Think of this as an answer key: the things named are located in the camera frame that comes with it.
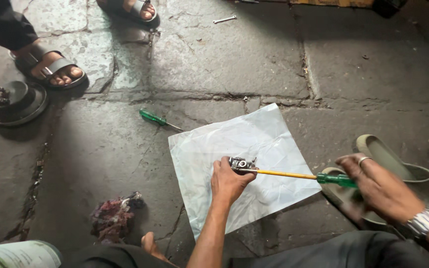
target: plastic bottle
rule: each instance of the plastic bottle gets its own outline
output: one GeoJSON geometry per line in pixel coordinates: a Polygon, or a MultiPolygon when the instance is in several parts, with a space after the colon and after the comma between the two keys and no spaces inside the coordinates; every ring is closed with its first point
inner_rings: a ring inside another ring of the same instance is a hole
{"type": "Polygon", "coordinates": [[[61,263],[61,253],[44,241],[0,244],[0,268],[58,268],[61,263]]]}

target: bare foot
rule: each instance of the bare foot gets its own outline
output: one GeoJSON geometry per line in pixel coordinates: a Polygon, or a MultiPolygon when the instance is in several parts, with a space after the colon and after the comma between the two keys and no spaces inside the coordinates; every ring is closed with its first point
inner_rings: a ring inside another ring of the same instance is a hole
{"type": "Polygon", "coordinates": [[[159,250],[153,238],[153,232],[148,232],[142,237],[142,248],[146,253],[152,255],[155,258],[159,258],[165,262],[172,264],[159,250]]]}
{"type": "MultiPolygon", "coordinates": [[[[125,9],[125,11],[130,12],[137,1],[138,0],[123,0],[122,7],[125,9]]],[[[146,3],[140,11],[140,17],[148,21],[152,19],[153,15],[155,15],[155,9],[153,8],[153,5],[146,3]]]]}
{"type": "MultiPolygon", "coordinates": [[[[27,45],[18,51],[11,51],[11,52],[16,57],[24,55],[31,50],[31,47],[34,44],[37,44],[37,43],[39,43],[39,39],[35,40],[32,44],[27,45]]],[[[44,54],[44,56],[42,56],[42,61],[31,70],[31,74],[34,77],[43,79],[43,77],[41,76],[40,70],[42,70],[45,67],[49,67],[49,65],[51,65],[51,63],[53,63],[54,61],[56,61],[60,58],[62,58],[62,56],[60,56],[56,52],[49,52],[49,53],[44,54]]],[[[69,66],[66,66],[66,67],[58,70],[56,72],[56,75],[54,75],[52,77],[52,79],[50,80],[50,83],[53,85],[60,85],[60,86],[68,85],[68,84],[72,83],[72,79],[77,79],[80,76],[82,76],[82,70],[75,67],[74,65],[69,65],[69,66]]]]}

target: concrete floor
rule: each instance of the concrete floor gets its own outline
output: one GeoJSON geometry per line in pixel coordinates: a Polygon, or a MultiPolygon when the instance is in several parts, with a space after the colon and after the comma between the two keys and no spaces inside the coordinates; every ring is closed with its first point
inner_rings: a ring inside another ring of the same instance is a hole
{"type": "MultiPolygon", "coordinates": [[[[272,2],[153,3],[161,26],[151,35],[107,17],[95,0],[14,1],[90,85],[51,92],[41,117],[0,127],[0,242],[40,239],[64,254],[92,245],[94,207],[140,191],[147,207],[128,241],[153,231],[169,259],[185,265],[194,239],[168,148],[176,132],[140,119],[141,107],[191,130],[276,102],[314,173],[335,166],[362,134],[429,168],[429,2],[411,0],[389,20],[272,2]]],[[[0,85],[22,79],[0,47],[0,85]]],[[[352,230],[318,193],[228,234],[224,257],[269,255],[352,230]]]]}

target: wristwatch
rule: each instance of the wristwatch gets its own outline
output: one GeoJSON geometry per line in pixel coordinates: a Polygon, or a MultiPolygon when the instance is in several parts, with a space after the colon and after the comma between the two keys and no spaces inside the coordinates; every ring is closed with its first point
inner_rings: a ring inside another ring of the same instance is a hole
{"type": "Polygon", "coordinates": [[[426,238],[426,235],[429,234],[429,207],[416,214],[405,226],[413,232],[416,238],[426,238]]]}

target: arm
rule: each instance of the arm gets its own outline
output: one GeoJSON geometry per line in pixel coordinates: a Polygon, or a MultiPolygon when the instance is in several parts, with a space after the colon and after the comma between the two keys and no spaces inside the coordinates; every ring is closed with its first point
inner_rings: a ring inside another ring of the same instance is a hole
{"type": "Polygon", "coordinates": [[[425,209],[425,204],[395,174],[366,159],[364,154],[346,155],[337,159],[345,172],[356,181],[365,202],[388,222],[405,224],[425,209]]]}
{"type": "Polygon", "coordinates": [[[187,268],[221,267],[224,231],[229,210],[248,183],[256,178],[252,173],[243,176],[236,174],[231,169],[226,156],[221,161],[215,161],[213,167],[211,177],[213,199],[187,268]]]}

